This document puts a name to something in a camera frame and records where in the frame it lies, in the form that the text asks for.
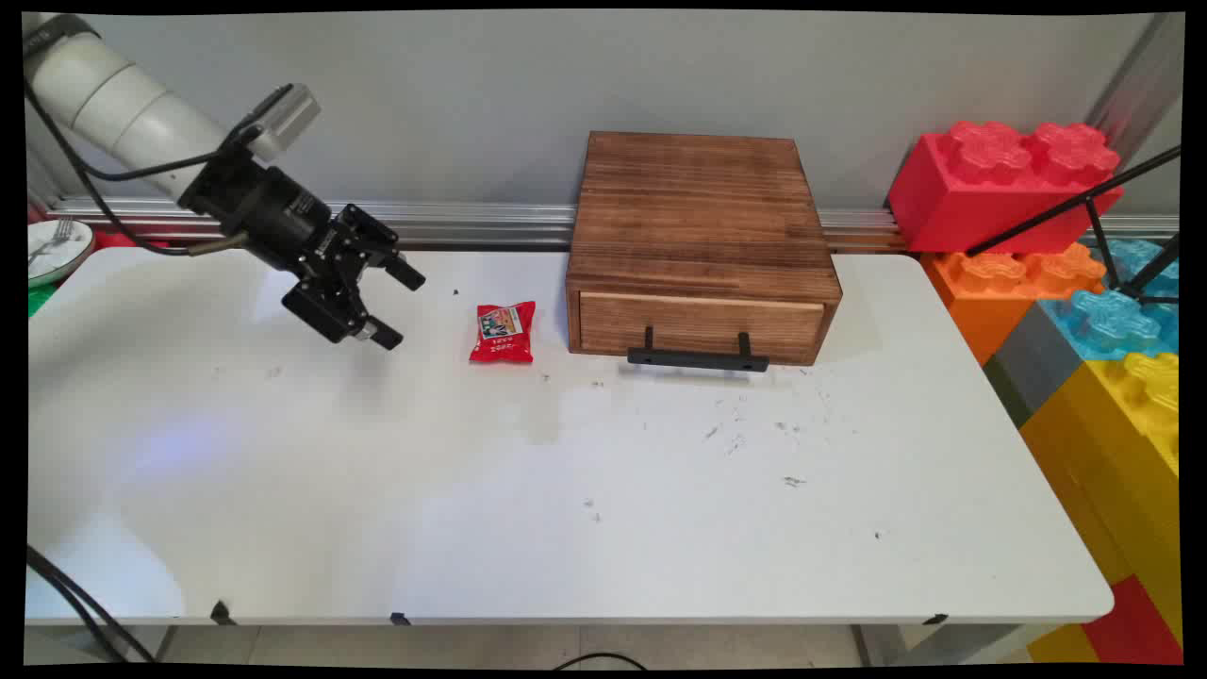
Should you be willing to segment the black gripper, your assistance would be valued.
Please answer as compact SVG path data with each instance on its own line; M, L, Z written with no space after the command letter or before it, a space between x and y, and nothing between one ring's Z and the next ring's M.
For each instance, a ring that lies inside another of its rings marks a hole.
M343 267L381 268L410 291L426 283L406 261L391 228L352 203L331 221L326 203L279 168L260 166L249 150L229 150L206 163L181 194L181 206L217 219L226 238L244 235L241 248L276 271L311 276L302 258L331 227L330 259ZM281 305L328 343L352 339L393 351L406 336L368 312L358 288L362 276L302 280L282 295Z

